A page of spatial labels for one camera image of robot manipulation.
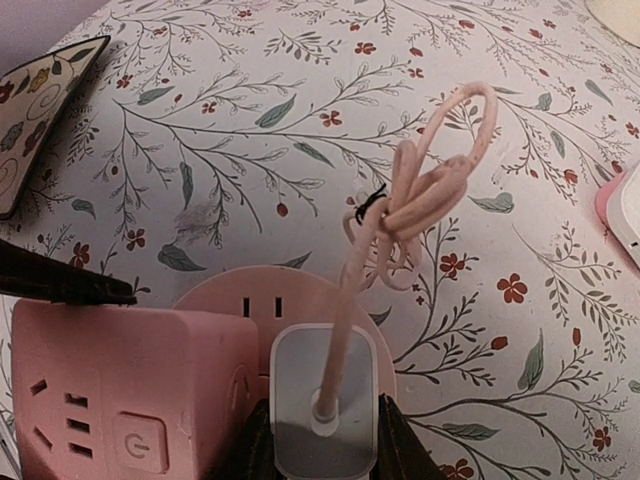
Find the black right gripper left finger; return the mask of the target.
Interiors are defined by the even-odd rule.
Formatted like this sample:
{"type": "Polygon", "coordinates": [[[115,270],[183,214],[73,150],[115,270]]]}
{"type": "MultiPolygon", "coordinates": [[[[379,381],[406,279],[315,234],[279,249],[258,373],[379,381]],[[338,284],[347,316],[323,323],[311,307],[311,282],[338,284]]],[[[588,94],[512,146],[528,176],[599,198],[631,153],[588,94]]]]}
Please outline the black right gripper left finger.
{"type": "Polygon", "coordinates": [[[212,478],[220,480],[274,479],[275,460],[269,401],[259,400],[242,426],[230,452],[212,478]]]}

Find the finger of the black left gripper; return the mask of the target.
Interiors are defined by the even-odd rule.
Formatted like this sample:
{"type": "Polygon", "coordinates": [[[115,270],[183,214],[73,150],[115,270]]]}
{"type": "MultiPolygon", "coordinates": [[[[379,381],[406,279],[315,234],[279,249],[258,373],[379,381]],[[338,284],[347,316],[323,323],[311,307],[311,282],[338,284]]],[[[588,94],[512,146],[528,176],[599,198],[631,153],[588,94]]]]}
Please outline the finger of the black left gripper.
{"type": "Polygon", "coordinates": [[[71,305],[135,305],[133,287],[1,241],[1,293],[71,305]]]}

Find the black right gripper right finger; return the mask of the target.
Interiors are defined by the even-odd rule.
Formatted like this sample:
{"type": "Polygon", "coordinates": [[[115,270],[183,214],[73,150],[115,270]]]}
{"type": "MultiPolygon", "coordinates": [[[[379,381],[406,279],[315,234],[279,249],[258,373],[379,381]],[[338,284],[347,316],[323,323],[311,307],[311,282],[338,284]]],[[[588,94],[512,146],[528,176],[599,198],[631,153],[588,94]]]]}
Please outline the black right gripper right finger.
{"type": "Polygon", "coordinates": [[[443,472],[404,418],[391,396],[379,396],[378,458],[380,480],[437,480],[443,472]]]}

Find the small white usb charger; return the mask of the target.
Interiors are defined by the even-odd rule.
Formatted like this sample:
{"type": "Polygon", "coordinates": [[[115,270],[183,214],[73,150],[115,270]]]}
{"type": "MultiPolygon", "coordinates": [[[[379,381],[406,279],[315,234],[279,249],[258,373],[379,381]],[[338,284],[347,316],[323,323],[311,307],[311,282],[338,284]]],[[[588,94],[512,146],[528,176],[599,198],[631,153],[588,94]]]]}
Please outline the small white usb charger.
{"type": "Polygon", "coordinates": [[[289,327],[271,349],[275,466],[287,479],[366,479],[377,461],[377,351],[363,329],[352,330],[336,414],[328,421],[314,415],[331,331],[328,324],[289,327]]]}

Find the pink cube socket adapter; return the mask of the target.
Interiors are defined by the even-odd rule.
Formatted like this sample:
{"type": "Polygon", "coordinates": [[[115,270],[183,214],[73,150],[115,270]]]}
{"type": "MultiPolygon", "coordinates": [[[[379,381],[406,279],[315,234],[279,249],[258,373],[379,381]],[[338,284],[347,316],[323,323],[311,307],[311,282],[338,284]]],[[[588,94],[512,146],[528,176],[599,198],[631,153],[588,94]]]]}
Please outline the pink cube socket adapter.
{"type": "Polygon", "coordinates": [[[202,479],[255,403],[246,318],[21,300],[12,334],[26,479],[202,479]]]}

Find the round pink power strip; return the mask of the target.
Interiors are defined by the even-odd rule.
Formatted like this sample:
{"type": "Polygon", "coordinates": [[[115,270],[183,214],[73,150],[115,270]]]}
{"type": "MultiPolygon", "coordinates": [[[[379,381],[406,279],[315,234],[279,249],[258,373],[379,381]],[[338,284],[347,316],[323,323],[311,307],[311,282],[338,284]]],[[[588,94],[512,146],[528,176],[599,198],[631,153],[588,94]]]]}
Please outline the round pink power strip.
{"type": "Polygon", "coordinates": [[[329,281],[283,266],[230,270],[191,289],[175,306],[192,330],[189,401],[231,420],[270,400],[274,341],[296,325],[333,330],[340,295],[329,281]]]}

